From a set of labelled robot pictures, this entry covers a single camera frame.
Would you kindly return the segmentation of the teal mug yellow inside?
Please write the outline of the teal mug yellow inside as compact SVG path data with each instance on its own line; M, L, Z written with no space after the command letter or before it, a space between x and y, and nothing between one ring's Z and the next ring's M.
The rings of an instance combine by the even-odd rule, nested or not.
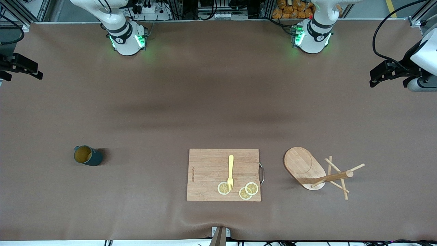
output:
M87 166L98 166L103 161L103 154L89 146L75 146L74 160Z

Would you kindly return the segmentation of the wooden mug tree rack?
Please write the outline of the wooden mug tree rack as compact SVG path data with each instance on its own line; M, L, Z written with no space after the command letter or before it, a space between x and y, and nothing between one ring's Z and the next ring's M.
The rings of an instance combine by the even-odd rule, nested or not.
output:
M354 176L356 170L365 167L362 163L356 167L340 170L332 161L332 156L325 159L328 164L325 170L316 158L303 147L293 147L284 155L284 166L289 174L305 189L317 191L326 183L332 184L342 190L344 199L349 199L349 191L346 188L345 180Z

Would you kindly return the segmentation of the orange packets pile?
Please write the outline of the orange packets pile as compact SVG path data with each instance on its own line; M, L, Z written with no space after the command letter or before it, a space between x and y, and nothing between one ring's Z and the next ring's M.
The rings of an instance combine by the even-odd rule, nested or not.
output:
M316 11L316 6L310 0L276 0L272 19L307 19Z

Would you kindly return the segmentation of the brown table mat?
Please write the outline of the brown table mat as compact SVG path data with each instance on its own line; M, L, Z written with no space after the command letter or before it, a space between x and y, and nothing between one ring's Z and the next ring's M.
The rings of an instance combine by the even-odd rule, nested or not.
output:
M377 20L309 55L268 21L157 23L121 56L98 24L35 24L42 80L0 86L0 241L437 241L437 93L369 86ZM103 154L74 160L75 146ZM284 155L365 167L303 188ZM258 149L261 202L187 201L190 149Z

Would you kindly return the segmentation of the white power strip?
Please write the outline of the white power strip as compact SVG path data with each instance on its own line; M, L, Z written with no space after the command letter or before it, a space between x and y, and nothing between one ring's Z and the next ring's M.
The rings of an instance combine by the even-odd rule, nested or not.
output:
M169 21L173 20L173 14L170 12L170 8L167 3L153 2L151 7L142 7L141 12L133 14L133 20L135 21Z

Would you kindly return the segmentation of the yellow plastic fork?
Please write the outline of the yellow plastic fork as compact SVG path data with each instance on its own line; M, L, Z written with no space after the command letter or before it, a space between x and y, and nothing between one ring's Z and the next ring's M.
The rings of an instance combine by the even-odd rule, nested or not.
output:
M233 178L233 170L234 170L234 156L231 154L228 156L228 179L227 179L227 188L230 192L234 186L234 178Z

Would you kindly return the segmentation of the bamboo cutting board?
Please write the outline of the bamboo cutting board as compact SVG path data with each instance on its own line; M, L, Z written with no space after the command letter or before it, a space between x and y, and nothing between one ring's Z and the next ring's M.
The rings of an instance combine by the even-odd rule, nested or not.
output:
M217 186L228 179L228 156L234 156L234 186L220 195ZM261 179L258 149L190 149L188 157L187 201L261 202ZM255 182L259 191L250 200L239 197L239 190Z

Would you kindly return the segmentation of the aluminium frame profile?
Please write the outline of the aluminium frame profile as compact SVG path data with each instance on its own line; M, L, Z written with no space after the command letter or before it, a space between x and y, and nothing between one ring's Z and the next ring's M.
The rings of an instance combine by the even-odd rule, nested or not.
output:
M437 18L437 0L425 0L424 3L409 16L412 27L423 27Z
M28 32L30 25L45 20L56 0L0 0L0 28L19 26Z

